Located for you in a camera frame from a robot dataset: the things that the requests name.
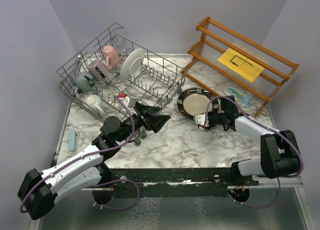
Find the black rimmed cream plate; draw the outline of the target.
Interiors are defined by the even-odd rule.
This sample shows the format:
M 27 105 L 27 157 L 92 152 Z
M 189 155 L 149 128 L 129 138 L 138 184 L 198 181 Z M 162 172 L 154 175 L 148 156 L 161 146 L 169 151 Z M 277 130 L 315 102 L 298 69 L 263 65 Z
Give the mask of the black rimmed cream plate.
M 215 95 L 202 88 L 188 88 L 177 99 L 179 112 L 187 119 L 194 120 L 196 115 L 206 112 L 208 103 Z

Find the black rimmed printed plate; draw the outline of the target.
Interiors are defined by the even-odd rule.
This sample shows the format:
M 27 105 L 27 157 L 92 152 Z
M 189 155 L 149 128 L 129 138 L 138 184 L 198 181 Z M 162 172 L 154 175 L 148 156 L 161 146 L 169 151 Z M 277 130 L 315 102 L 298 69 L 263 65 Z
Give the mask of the black rimmed printed plate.
M 130 76 L 134 76 L 142 66 L 144 58 L 145 51 L 142 48 L 136 49 L 130 53 L 121 67 L 120 78 L 126 81 Z

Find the white grey mug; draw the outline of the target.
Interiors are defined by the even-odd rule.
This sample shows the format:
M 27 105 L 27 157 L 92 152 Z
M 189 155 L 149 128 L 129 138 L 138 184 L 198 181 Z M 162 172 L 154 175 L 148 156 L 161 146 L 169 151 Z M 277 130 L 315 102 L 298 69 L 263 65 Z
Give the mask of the white grey mug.
M 95 95 L 95 94 L 88 95 L 85 97 L 84 102 L 88 106 L 98 111 L 101 115 L 105 113 L 105 111 L 103 110 L 102 99 L 98 95 Z

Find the pink cream mug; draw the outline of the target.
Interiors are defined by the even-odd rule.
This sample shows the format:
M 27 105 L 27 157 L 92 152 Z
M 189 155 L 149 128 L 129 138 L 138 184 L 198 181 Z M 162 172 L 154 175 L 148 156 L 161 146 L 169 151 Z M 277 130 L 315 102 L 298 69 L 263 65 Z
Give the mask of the pink cream mug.
M 102 49 L 102 55 L 105 60 L 105 65 L 108 70 L 111 70 L 113 67 L 115 67 L 119 62 L 119 56 L 112 46 L 105 46 Z

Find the purple mug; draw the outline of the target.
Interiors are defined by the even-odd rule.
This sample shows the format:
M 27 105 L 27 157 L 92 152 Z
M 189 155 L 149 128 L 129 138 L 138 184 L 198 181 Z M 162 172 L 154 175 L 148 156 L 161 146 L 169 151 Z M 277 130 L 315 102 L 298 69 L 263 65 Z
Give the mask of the purple mug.
M 104 79 L 109 74 L 109 69 L 100 60 L 89 63 L 87 69 L 97 81 Z

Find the clear drinking glass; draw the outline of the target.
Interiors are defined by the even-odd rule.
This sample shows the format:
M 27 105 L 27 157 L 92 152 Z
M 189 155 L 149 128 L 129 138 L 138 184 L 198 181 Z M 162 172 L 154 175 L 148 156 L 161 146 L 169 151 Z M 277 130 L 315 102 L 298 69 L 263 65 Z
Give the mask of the clear drinking glass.
M 118 41 L 113 44 L 113 47 L 115 48 L 115 51 L 118 55 L 124 55 L 127 53 L 127 47 L 126 44 L 123 41 Z

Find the dark grey mug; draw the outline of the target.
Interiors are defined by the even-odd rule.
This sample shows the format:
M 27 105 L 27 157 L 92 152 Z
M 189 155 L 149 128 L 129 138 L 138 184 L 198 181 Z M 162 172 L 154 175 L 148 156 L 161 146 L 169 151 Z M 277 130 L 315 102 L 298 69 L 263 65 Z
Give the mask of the dark grey mug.
M 75 85 L 77 86 L 77 92 L 83 93 L 89 91 L 97 80 L 90 72 L 82 72 L 75 79 Z

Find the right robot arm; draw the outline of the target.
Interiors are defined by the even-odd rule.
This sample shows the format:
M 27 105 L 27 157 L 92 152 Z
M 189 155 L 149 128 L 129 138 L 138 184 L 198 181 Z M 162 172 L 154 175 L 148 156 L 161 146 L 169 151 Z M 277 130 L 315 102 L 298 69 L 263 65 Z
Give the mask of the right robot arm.
M 222 125 L 260 144 L 260 158 L 242 160 L 230 172 L 230 181 L 242 185 L 248 176 L 259 175 L 270 179 L 297 177 L 304 169 L 295 134 L 290 130 L 268 127 L 251 117 L 235 102 L 233 96 L 215 96 L 207 104 L 203 114 L 204 128 Z

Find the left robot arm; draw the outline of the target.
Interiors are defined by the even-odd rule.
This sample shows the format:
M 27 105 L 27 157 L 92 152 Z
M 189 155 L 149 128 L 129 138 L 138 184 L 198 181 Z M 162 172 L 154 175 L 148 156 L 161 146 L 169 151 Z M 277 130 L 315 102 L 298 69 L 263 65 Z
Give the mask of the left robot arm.
M 141 127 L 157 133 L 171 118 L 159 114 L 159 107 L 138 102 L 133 110 L 134 113 L 129 113 L 124 121 L 116 116 L 107 117 L 100 128 L 100 135 L 65 162 L 42 171 L 35 168 L 28 171 L 17 193 L 21 200 L 20 212 L 28 213 L 32 220 L 37 220 L 75 190 L 112 184 L 111 170 L 104 162 L 128 144 Z

